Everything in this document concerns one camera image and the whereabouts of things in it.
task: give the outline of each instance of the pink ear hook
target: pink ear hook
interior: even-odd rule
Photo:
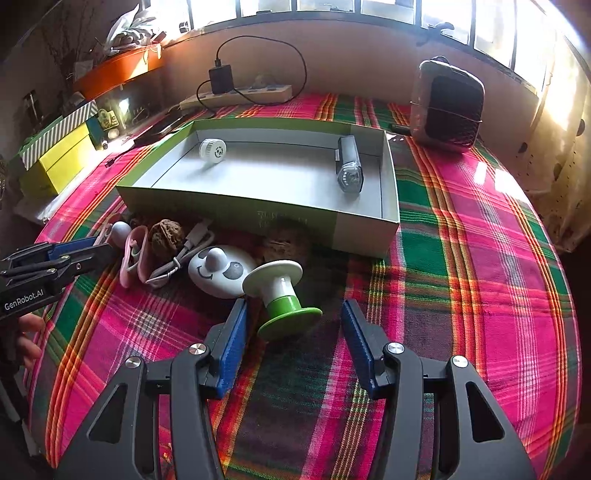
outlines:
[[[119,270],[119,283],[123,288],[129,288],[135,277],[138,277],[140,282],[146,283],[151,271],[152,258],[148,242],[148,228],[141,225],[134,228],[125,241],[124,257]]]
[[[121,249],[130,232],[131,227],[122,220],[122,215],[114,213],[103,223],[94,244],[107,243],[114,248]]]

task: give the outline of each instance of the white cylinder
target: white cylinder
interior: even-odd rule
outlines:
[[[218,138],[206,138],[199,147],[199,156],[205,161],[220,163],[226,156],[226,143]]]
[[[261,286],[261,298],[265,307],[275,299],[295,294],[291,278],[287,275],[275,277],[268,284]]]

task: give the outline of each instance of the green box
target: green box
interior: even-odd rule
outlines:
[[[354,135],[364,184],[358,196],[336,180],[339,137]],[[228,151],[219,164],[199,157],[206,138]],[[317,243],[383,258],[400,223],[392,154],[383,130],[290,118],[196,121],[164,140],[118,184],[132,212],[207,217],[265,235],[275,218],[305,223]]]

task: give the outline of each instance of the human hand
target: human hand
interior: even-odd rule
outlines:
[[[18,319],[18,331],[39,332],[44,326],[43,319],[34,313],[27,313]],[[35,360],[41,358],[41,349],[29,340],[25,333],[19,333],[15,341],[17,352],[22,355],[25,368],[32,370]]]

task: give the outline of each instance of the walnut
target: walnut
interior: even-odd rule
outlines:
[[[164,219],[150,229],[148,240],[154,255],[163,262],[170,262],[182,249],[185,235],[179,223]]]
[[[277,221],[263,240],[265,262],[293,260],[304,267],[309,254],[309,233],[304,225],[293,220]]]

